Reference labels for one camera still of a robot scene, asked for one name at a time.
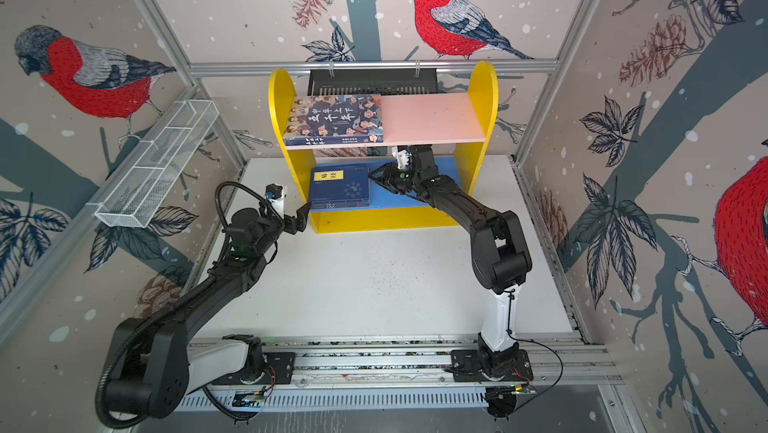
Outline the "navy blue book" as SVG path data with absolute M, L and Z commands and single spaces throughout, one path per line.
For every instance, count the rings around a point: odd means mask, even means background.
M 339 205 L 331 203 L 313 204 L 311 212 L 344 212 L 344 211 L 364 211 L 370 209 L 370 205 Z
M 308 201 L 312 205 L 370 205 L 368 173 L 362 164 L 318 166 L 311 173 Z

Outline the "illustrated colourful cover book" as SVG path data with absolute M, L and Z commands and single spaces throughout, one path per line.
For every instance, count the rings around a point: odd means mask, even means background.
M 286 146 L 382 143 L 378 94 L 295 97 L 283 133 Z

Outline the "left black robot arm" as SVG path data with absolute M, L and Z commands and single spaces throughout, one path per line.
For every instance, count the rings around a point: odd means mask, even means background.
M 187 345 L 221 309 L 260 279 L 269 248 L 281 234 L 306 229 L 311 205 L 294 216 L 266 206 L 244 208 L 224 227 L 225 242 L 208 277 L 179 300 L 147 318 L 115 329 L 95 392 L 101 423 L 125 429 L 172 413 L 192 388 Z

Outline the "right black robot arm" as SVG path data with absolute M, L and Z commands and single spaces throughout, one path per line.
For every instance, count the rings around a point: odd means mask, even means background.
M 494 295 L 478 338 L 483 376 L 492 381 L 508 375 L 528 380 L 531 373 L 514 333 L 514 319 L 533 261 L 518 215 L 484 205 L 452 177 L 440 173 L 429 145 L 395 147 L 393 156 L 393 162 L 370 172 L 369 179 L 456 221 L 469 235 L 470 263 L 476 279 Z

